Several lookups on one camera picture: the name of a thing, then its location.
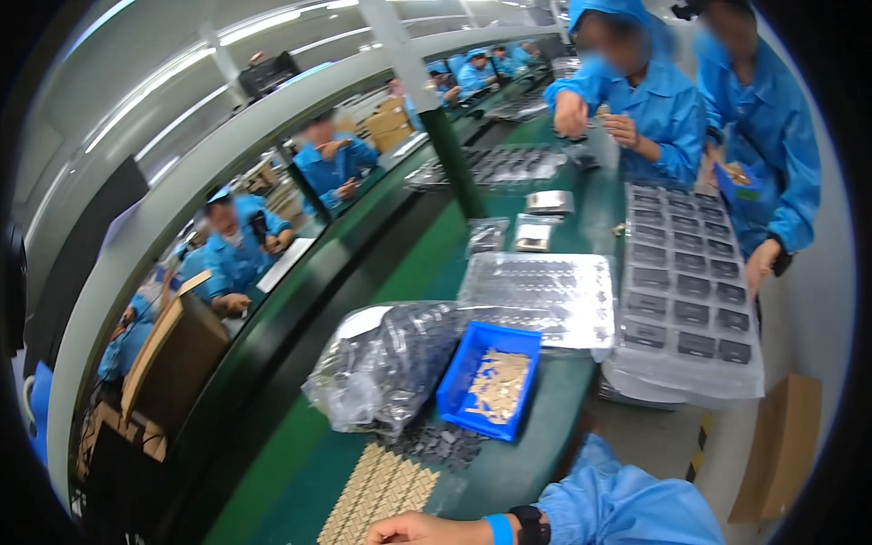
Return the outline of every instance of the blue plastic bin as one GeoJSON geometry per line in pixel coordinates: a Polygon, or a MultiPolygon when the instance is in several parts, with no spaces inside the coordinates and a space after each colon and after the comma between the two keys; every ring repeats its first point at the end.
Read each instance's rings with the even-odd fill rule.
{"type": "Polygon", "coordinates": [[[482,435],[503,441],[514,441],[518,424],[527,405],[530,387],[533,385],[536,367],[539,365],[541,347],[541,333],[470,322],[460,340],[460,347],[448,367],[448,372],[436,391],[439,416],[445,422],[451,422],[482,435]],[[475,394],[468,392],[469,387],[473,385],[482,358],[491,348],[499,352],[526,354],[530,358],[529,370],[521,387],[518,405],[514,416],[506,424],[494,424],[481,414],[467,412],[467,408],[475,407],[476,402],[475,394]]]}
{"type": "Polygon", "coordinates": [[[748,168],[744,163],[739,163],[739,166],[742,167],[742,171],[747,176],[748,181],[751,182],[750,185],[747,186],[737,186],[732,182],[732,178],[730,178],[730,174],[718,163],[714,164],[714,173],[718,179],[718,187],[720,188],[720,192],[724,194],[724,199],[730,204],[735,203],[739,199],[743,201],[757,201],[760,197],[760,190],[762,189],[762,184],[757,176],[751,172],[751,169],[748,168]]]}

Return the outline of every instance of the factory worker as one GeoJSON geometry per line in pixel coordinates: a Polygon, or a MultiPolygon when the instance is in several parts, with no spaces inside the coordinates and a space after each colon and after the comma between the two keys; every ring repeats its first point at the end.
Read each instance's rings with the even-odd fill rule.
{"type": "MultiPolygon", "coordinates": [[[[353,134],[337,133],[333,110],[312,118],[303,129],[307,140],[294,162],[327,208],[354,197],[361,172],[375,167],[378,152],[353,134]]],[[[306,202],[306,212],[315,214],[306,202]]]]}
{"type": "Polygon", "coordinates": [[[603,127],[621,144],[629,177],[691,187],[703,151],[705,107],[699,90],[674,64],[651,59],[648,11],[640,0],[573,0],[569,17],[576,46],[596,54],[572,78],[545,91],[556,129],[578,136],[607,104],[612,115],[603,127]]]}
{"type": "Polygon", "coordinates": [[[638,467],[622,466],[593,433],[565,479],[549,484],[537,503],[512,511],[480,521],[447,521],[407,511],[374,522],[366,545],[513,545],[522,529],[541,536],[528,543],[550,545],[724,543],[714,513],[691,483],[659,480],[638,467]]]}
{"type": "Polygon", "coordinates": [[[457,83],[462,87],[460,96],[468,97],[496,82],[496,74],[491,66],[487,52],[483,49],[473,49],[467,53],[467,61],[460,68],[457,83]]]}
{"type": "Polygon", "coordinates": [[[206,217],[212,229],[202,255],[204,269],[212,273],[205,282],[208,300],[220,315],[241,314],[251,305],[243,292],[288,247],[294,231],[251,195],[220,192],[207,203],[206,217]]]}
{"type": "Polygon", "coordinates": [[[821,162],[808,104],[794,75],[757,34],[747,1],[702,3],[697,36],[707,150],[724,142],[724,161],[747,165],[762,184],[756,201],[730,203],[751,292],[814,239],[821,162]]]}
{"type": "Polygon", "coordinates": [[[494,47],[494,64],[496,70],[507,78],[513,78],[514,73],[522,66],[522,63],[516,61],[508,55],[505,45],[497,45],[494,47]]]}
{"type": "Polygon", "coordinates": [[[136,294],[109,337],[109,345],[100,359],[97,375],[117,391],[121,390],[124,377],[130,372],[142,345],[152,332],[157,314],[155,311],[151,301],[136,294]]]}

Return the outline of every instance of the floor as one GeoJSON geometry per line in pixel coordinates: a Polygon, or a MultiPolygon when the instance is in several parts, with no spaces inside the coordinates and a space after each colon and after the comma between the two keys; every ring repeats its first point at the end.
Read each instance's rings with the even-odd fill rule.
{"type": "MultiPolygon", "coordinates": [[[[777,321],[766,320],[783,308],[781,291],[778,282],[771,279],[760,294],[767,390],[785,376],[793,361],[789,349],[784,348],[790,345],[790,332],[777,321]]],[[[698,450],[704,409],[682,405],[675,411],[661,411],[589,396],[585,411],[624,464],[641,467],[659,479],[683,479],[687,475],[690,460],[698,450]]],[[[727,545],[762,545],[777,528],[777,524],[758,528],[726,522],[745,474],[756,418],[756,400],[712,412],[704,461],[694,481],[718,517],[727,545]]]]}

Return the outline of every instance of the wristwatch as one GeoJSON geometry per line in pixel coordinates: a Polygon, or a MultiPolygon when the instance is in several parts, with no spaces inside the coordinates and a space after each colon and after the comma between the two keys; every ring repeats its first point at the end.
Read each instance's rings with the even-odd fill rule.
{"type": "Polygon", "coordinates": [[[518,545],[548,545],[551,542],[551,525],[539,522],[542,517],[539,509],[522,505],[508,512],[518,517],[521,523],[518,545]]]}

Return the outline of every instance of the blue wristband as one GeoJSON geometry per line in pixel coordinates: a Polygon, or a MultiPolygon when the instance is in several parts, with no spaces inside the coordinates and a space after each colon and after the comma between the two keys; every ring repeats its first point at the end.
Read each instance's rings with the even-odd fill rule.
{"type": "Polygon", "coordinates": [[[481,519],[491,525],[491,531],[494,532],[494,545],[512,545],[514,543],[512,525],[504,514],[489,514],[481,519]]]}

